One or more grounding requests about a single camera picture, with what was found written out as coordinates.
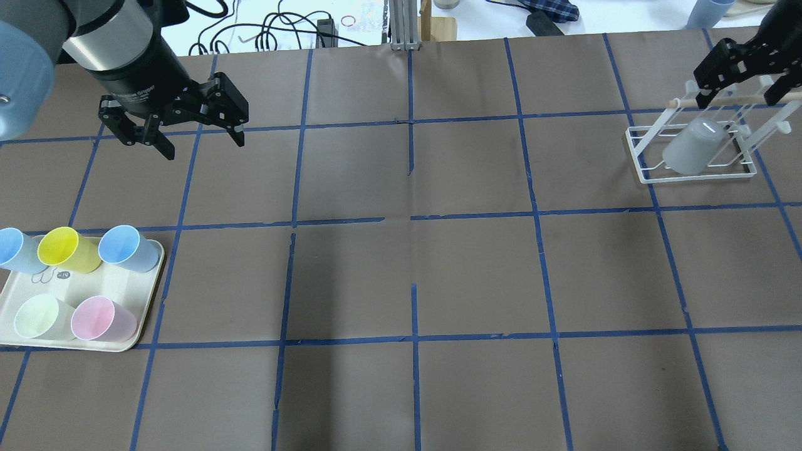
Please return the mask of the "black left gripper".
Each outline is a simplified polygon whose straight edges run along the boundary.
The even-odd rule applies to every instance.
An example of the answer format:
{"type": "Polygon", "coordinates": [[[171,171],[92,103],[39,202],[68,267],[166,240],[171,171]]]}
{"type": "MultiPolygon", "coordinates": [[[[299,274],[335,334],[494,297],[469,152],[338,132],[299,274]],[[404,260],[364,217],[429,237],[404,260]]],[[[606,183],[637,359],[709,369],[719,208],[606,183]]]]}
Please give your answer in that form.
{"type": "Polygon", "coordinates": [[[246,144],[249,103],[237,86],[224,73],[195,82],[161,37],[152,36],[143,54],[121,68],[88,73],[115,99],[100,101],[98,119],[123,145],[152,147],[174,160],[175,147],[160,127],[196,129],[198,123],[223,129],[238,147],[246,144]],[[185,111],[175,113],[173,101],[183,94],[188,94],[192,120],[185,111]]]}

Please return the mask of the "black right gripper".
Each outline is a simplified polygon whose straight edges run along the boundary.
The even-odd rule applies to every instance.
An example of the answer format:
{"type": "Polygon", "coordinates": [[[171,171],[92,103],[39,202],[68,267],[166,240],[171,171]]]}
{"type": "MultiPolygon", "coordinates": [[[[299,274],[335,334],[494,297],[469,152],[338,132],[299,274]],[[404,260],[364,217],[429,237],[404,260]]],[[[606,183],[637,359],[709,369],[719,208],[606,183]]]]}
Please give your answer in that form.
{"type": "Polygon", "coordinates": [[[787,66],[765,91],[764,101],[774,106],[801,85],[801,2],[778,1],[767,12],[748,43],[732,38],[720,40],[693,71],[699,88],[695,100],[706,109],[720,91],[757,75],[759,64],[787,66]]]}

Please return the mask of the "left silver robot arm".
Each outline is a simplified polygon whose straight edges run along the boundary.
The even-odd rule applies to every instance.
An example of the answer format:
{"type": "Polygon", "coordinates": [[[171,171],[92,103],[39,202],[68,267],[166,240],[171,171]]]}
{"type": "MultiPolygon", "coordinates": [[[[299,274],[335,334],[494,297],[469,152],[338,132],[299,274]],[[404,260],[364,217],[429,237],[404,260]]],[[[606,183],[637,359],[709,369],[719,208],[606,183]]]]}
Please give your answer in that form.
{"type": "Polygon", "coordinates": [[[189,1],[3,1],[2,141],[23,136],[55,84],[63,54],[106,89],[98,119],[126,146],[152,147],[173,160],[162,126],[198,123],[244,146],[249,103],[229,77],[193,80],[162,36],[195,12],[224,18],[189,1]]]}

